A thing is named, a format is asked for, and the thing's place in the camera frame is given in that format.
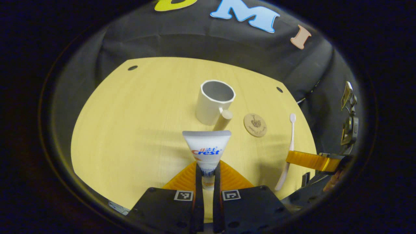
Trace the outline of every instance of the table surface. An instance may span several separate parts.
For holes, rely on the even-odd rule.
[[[222,160],[253,185],[274,190],[288,154],[296,114],[295,150],[316,153],[311,131],[298,104],[279,81],[219,62],[151,57],[127,60],[87,100],[72,135],[75,173],[109,200],[131,209],[149,187],[162,187],[194,161],[182,131],[210,131],[195,117],[200,85],[221,80],[236,95],[226,127],[232,136]],[[260,115],[265,136],[250,135],[243,118]],[[302,175],[314,170],[290,165],[283,199],[301,187]],[[212,222],[213,191],[203,191],[204,222]]]

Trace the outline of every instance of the letter i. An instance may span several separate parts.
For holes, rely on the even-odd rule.
[[[297,48],[303,50],[305,48],[304,44],[308,37],[312,36],[308,30],[306,30],[304,27],[298,25],[299,32],[297,33],[296,37],[292,37],[290,41],[292,44],[294,44]]]

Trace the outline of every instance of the yellow letter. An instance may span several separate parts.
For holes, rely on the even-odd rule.
[[[298,25],[298,26],[299,26],[299,32],[297,33],[296,37],[292,37],[290,39],[290,41],[297,48],[303,50],[303,48],[305,48],[303,45],[305,44],[306,39],[308,39],[308,37],[310,37],[312,35],[304,27],[302,27],[300,25]]]
[[[172,4],[172,0],[160,0],[156,6],[155,11],[177,10],[196,3],[197,0],[185,0],[183,2]]]

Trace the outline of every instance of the wooden cylinder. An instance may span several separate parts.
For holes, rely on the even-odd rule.
[[[231,111],[223,110],[220,114],[220,117],[217,120],[217,123],[214,126],[213,131],[224,130],[232,118],[233,118],[233,113]]]

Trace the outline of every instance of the toothbrush handle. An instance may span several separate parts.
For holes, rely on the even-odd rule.
[[[295,123],[292,123],[292,138],[290,140],[290,146],[289,146],[289,150],[291,150],[291,151],[293,151],[295,149],[294,134],[295,134]]]
[[[282,188],[283,183],[286,180],[287,172],[289,171],[289,165],[290,163],[286,162],[285,167],[283,168],[282,174],[280,175],[279,181],[277,182],[277,185],[275,187],[276,191],[279,191]]]
[[[290,146],[289,146],[289,150],[293,151],[295,149],[295,143],[294,143],[294,135],[295,133],[295,123],[292,123],[292,139],[290,140]],[[280,175],[279,181],[277,182],[277,185],[275,187],[276,191],[279,191],[285,180],[286,180],[286,176],[287,176],[287,172],[289,171],[289,165],[290,163],[286,162],[285,167],[283,168],[282,174]]]

